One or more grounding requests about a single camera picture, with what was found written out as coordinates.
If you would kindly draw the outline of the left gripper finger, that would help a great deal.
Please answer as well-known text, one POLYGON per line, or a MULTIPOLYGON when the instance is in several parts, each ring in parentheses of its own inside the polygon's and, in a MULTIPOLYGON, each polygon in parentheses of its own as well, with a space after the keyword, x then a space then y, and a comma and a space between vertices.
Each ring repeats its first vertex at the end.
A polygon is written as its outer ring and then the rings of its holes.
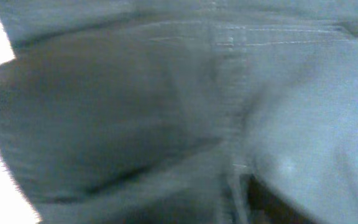
POLYGON ((247 202, 251 224, 315 224, 252 176, 248 181, 247 202))

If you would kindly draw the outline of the black shorts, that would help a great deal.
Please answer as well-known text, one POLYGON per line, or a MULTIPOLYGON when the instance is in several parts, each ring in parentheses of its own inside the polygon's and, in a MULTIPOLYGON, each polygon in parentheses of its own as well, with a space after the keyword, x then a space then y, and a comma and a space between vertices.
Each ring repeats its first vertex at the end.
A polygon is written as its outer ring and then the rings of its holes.
POLYGON ((44 223, 358 223, 358 1, 0 1, 0 155, 44 223))

